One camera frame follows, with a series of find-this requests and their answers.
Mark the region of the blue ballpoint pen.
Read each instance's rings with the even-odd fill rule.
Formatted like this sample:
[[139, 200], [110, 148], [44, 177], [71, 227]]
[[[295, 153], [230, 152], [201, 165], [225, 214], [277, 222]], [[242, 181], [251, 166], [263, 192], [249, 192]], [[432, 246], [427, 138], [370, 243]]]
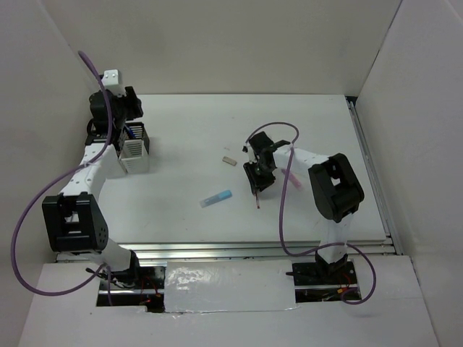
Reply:
[[135, 135], [135, 133], [130, 129], [129, 126], [125, 125], [124, 126], [124, 131], [125, 133], [127, 134], [127, 138], [129, 140], [136, 140], [137, 139], [137, 136]]

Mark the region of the purple highlighter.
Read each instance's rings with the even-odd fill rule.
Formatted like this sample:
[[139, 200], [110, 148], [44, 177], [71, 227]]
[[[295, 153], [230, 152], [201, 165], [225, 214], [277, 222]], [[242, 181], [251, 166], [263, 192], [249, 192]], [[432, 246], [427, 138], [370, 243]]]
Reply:
[[303, 188], [302, 183], [299, 181], [299, 179], [291, 172], [286, 169], [281, 169], [281, 172], [283, 175], [288, 176], [288, 181], [298, 190], [301, 190]]

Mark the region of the blue highlighter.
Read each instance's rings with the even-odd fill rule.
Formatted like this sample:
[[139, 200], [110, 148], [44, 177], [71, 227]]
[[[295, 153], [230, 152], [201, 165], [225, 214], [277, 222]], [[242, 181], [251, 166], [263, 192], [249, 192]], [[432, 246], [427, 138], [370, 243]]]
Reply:
[[222, 192], [219, 192], [211, 197], [205, 198], [204, 200], [200, 201], [200, 206], [201, 208], [205, 208], [211, 205], [214, 205], [218, 202], [227, 200], [232, 197], [232, 192], [230, 190], [225, 190]]

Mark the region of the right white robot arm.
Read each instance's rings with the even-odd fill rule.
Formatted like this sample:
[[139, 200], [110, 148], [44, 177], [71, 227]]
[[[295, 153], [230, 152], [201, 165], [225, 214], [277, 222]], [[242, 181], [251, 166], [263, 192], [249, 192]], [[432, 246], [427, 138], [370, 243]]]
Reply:
[[254, 195], [276, 180], [273, 172], [284, 171], [284, 186], [292, 174], [307, 176], [318, 212], [328, 221], [328, 231], [315, 251], [315, 274], [323, 283], [333, 283], [347, 263], [347, 233], [352, 216], [365, 198], [361, 184], [343, 153], [319, 155], [297, 148], [289, 141], [274, 142], [265, 132], [246, 140], [243, 165]]

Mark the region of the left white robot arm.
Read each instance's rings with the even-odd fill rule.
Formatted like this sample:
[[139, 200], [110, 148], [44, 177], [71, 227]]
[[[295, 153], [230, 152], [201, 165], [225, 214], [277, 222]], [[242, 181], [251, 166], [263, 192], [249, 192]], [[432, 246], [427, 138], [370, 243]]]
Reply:
[[109, 237], [109, 227], [98, 205], [108, 179], [145, 173], [149, 168], [150, 140], [142, 103], [133, 87], [118, 95], [107, 89], [90, 96], [92, 118], [87, 125], [81, 169], [58, 195], [42, 202], [51, 249], [81, 255], [111, 268], [114, 283], [135, 288], [143, 271], [136, 254]]

